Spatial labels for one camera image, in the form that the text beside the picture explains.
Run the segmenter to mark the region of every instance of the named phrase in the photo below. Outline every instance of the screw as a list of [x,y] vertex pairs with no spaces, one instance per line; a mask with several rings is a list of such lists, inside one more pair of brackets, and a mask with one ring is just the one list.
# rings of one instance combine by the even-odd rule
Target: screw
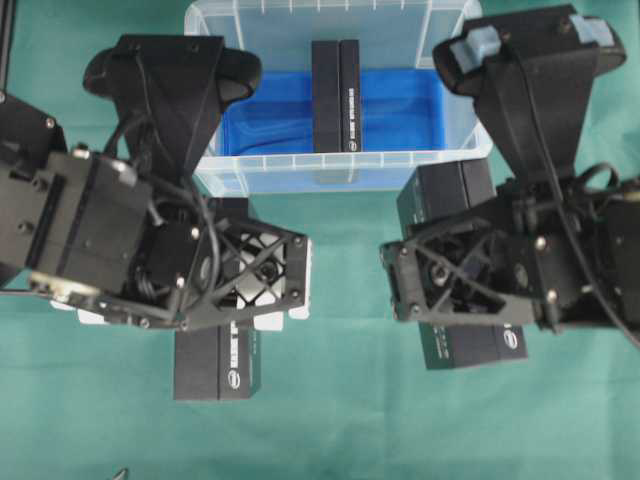
[[33,232],[33,225],[29,222],[20,222],[18,224],[18,233],[21,235],[28,235]]
[[76,158],[82,158],[84,160],[88,160],[91,157],[91,152],[89,151],[89,147],[84,143],[79,143],[76,148],[71,151],[71,155]]
[[551,289],[547,292],[547,302],[554,304],[558,301],[558,292]]
[[527,288],[529,286],[529,274],[527,273],[527,269],[520,263],[517,263],[513,269],[513,273],[516,277],[516,282],[522,288]]
[[444,287],[449,278],[449,271],[442,265],[434,265],[429,272],[431,275],[431,281],[436,287]]
[[547,239],[544,237],[536,238],[536,250],[542,252],[545,248],[547,248]]
[[31,186],[36,192],[42,192],[47,189],[47,182],[42,180],[41,178],[34,178],[31,181]]
[[563,18],[558,25],[559,33],[569,33],[571,31],[571,21],[568,18]]

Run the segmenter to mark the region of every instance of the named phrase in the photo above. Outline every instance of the robotic arm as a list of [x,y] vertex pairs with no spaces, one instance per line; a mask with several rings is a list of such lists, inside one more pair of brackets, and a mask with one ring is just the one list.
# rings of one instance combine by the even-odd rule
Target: robotic arm
[[[515,179],[459,215],[382,246],[399,321],[617,327],[640,346],[640,181],[574,161],[596,76],[625,61],[603,20],[571,6],[467,21],[434,49]],[[589,183],[608,172],[603,189]]]
[[259,59],[222,37],[125,35],[84,78],[120,120],[102,152],[67,152],[52,117],[5,95],[0,287],[30,269],[30,291],[5,293],[143,328],[307,314],[308,238],[205,199],[192,179],[222,114],[260,76]]

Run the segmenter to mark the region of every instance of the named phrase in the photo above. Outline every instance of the logo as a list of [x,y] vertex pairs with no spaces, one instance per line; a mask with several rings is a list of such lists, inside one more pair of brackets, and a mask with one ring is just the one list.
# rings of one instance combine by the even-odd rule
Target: logo
[[518,336],[513,333],[512,330],[505,330],[503,333],[504,343],[507,344],[511,350],[518,348]]
[[229,368],[232,370],[234,368],[238,368],[238,356],[240,352],[239,340],[238,340],[238,326],[236,322],[231,322],[231,326],[229,327]]
[[227,380],[229,380],[229,386],[234,390],[240,388],[240,374],[235,370],[230,370],[227,375]]

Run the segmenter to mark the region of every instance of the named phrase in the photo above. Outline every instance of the bolt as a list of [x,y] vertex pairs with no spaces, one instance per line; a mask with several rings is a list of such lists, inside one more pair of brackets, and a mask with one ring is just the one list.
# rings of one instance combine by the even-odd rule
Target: bolt
[[29,235],[33,232],[33,225],[29,222],[20,222],[18,224],[18,233],[21,235]]
[[547,239],[544,237],[536,238],[536,250],[542,252],[545,248],[547,248]]
[[527,288],[529,286],[529,274],[522,264],[517,263],[513,269],[513,273],[516,277],[516,282],[518,282],[520,287]]
[[76,158],[82,158],[84,160],[89,160],[91,157],[91,152],[89,151],[89,147],[84,143],[79,143],[76,148],[71,151],[71,155]]
[[260,276],[267,282],[273,282],[278,277],[278,267],[271,261],[266,261],[260,267]]
[[431,275],[431,281],[436,287],[444,287],[449,278],[449,271],[442,265],[434,265],[429,272]]
[[563,18],[558,25],[559,33],[569,33],[571,31],[571,21],[568,18]]
[[558,292],[551,289],[547,292],[547,302],[554,304],[558,301]]
[[31,181],[31,186],[36,192],[42,192],[47,189],[47,182],[36,177]]

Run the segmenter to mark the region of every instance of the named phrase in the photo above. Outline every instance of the green tablecloth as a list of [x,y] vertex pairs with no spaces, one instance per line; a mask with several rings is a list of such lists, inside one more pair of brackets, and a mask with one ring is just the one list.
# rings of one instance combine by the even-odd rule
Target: green tablecloth
[[[485,1],[485,11],[553,2]],[[182,31],[188,1],[18,0],[10,91],[103,145],[113,106],[81,88],[122,32]],[[579,169],[640,173],[639,8],[578,1],[629,61],[597,80]],[[507,168],[492,157],[494,180]],[[394,193],[257,197],[265,221],[315,241],[313,315],[263,337],[250,401],[172,401],[170,333],[81,326],[46,303],[0,302],[0,477],[632,478],[640,353],[616,331],[527,330],[530,360],[426,372],[415,325],[391,320],[378,245],[400,235]]]

